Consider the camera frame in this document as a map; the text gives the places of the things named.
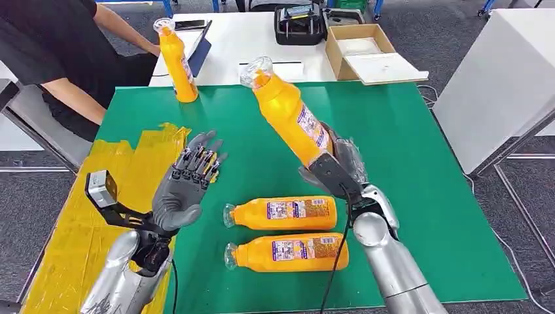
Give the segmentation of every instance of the green table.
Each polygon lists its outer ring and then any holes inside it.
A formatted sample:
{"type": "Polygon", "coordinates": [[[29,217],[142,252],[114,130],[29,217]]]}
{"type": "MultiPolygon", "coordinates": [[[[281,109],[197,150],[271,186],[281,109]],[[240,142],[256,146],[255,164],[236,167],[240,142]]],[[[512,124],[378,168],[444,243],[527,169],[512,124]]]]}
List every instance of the green table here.
{"type": "MultiPolygon", "coordinates": [[[[397,212],[399,237],[412,252],[441,302],[526,298],[507,257],[474,199],[457,162],[414,84],[367,87],[360,82],[297,84],[312,112],[359,146],[370,180],[397,212]]],[[[141,131],[163,122],[215,128],[229,152],[201,218],[177,236],[178,313],[245,313],[317,309],[329,274],[229,271],[228,242],[247,243],[279,232],[222,223],[225,203],[255,198],[316,195],[300,162],[259,112],[243,86],[201,86],[195,103],[179,104],[171,88],[118,90],[97,138],[137,144],[141,131]]],[[[337,200],[341,232],[344,202],[337,200]]],[[[358,242],[348,237],[350,263],[336,274],[329,308],[370,307],[383,300],[358,242]]],[[[165,313],[171,313],[173,279],[165,313]]]]}

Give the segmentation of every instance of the cardboard box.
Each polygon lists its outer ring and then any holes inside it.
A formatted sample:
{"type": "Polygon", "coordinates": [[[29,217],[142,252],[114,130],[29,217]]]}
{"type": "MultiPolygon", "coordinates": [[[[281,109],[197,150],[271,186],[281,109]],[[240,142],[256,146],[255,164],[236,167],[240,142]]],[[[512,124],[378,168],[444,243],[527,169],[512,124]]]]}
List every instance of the cardboard box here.
{"type": "Polygon", "coordinates": [[[326,55],[337,80],[361,80],[365,85],[372,85],[425,80],[428,76],[428,72],[418,71],[396,53],[378,24],[329,27],[326,55]],[[383,54],[343,55],[338,41],[368,37],[374,39],[383,54]],[[388,75],[381,76],[382,69],[386,69],[388,75]]]}

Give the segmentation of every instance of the yellow tape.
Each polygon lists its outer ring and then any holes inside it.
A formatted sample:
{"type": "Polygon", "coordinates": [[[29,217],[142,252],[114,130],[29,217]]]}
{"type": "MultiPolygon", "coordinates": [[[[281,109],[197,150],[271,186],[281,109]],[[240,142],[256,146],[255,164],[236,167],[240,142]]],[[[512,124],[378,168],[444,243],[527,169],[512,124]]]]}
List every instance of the yellow tape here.
{"type": "MultiPolygon", "coordinates": [[[[106,225],[86,198],[86,174],[108,169],[118,185],[118,201],[137,211],[150,211],[156,187],[183,149],[189,131],[171,124],[143,131],[135,151],[126,141],[94,142],[60,212],[21,313],[78,313],[112,242],[126,231],[106,225]]],[[[169,274],[143,314],[163,312],[169,274]]]]}

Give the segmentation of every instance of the yellow bottle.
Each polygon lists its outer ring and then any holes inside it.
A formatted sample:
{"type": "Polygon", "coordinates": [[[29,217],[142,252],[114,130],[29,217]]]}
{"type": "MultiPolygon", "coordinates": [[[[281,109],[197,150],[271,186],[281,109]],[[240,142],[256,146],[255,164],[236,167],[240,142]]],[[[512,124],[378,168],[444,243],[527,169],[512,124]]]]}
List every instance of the yellow bottle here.
{"type": "MultiPolygon", "coordinates": [[[[259,237],[243,245],[228,243],[224,253],[226,267],[248,267],[259,272],[328,271],[333,263],[342,234],[289,234],[259,237]]],[[[341,249],[337,270],[349,264],[347,243],[341,249]]]]}
{"type": "Polygon", "coordinates": [[[308,167],[323,150],[333,153],[328,132],[302,102],[300,90],[274,74],[270,58],[251,62],[240,80],[253,89],[260,112],[303,165],[308,167]]]}
{"type": "Polygon", "coordinates": [[[258,198],[224,208],[224,224],[254,230],[329,230],[337,223],[335,200],[330,196],[258,198]]]}
{"type": "Polygon", "coordinates": [[[175,33],[175,22],[170,18],[159,18],[154,30],[160,36],[160,51],[173,81],[175,97],[182,103],[191,103],[198,97],[194,77],[190,70],[185,45],[175,33]]]}

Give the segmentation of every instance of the lying bottle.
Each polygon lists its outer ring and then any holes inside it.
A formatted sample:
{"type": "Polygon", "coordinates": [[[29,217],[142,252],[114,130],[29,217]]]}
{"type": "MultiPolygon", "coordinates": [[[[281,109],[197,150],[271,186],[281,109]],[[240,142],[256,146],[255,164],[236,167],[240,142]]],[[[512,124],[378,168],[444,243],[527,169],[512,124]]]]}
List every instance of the lying bottle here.
{"type": "Polygon", "coordinates": [[[253,89],[266,121],[308,167],[327,150],[333,154],[328,132],[300,98],[300,90],[274,74],[272,60],[260,57],[241,73],[241,84],[253,89]]]}
{"type": "MultiPolygon", "coordinates": [[[[248,267],[259,272],[329,271],[333,264],[342,234],[289,234],[259,237],[243,245],[228,243],[224,253],[226,267],[248,267]]],[[[349,250],[345,242],[337,270],[349,264],[349,250]]]]}
{"type": "Polygon", "coordinates": [[[329,230],[337,223],[335,200],[330,196],[258,198],[224,208],[224,224],[254,230],[329,230]]]}

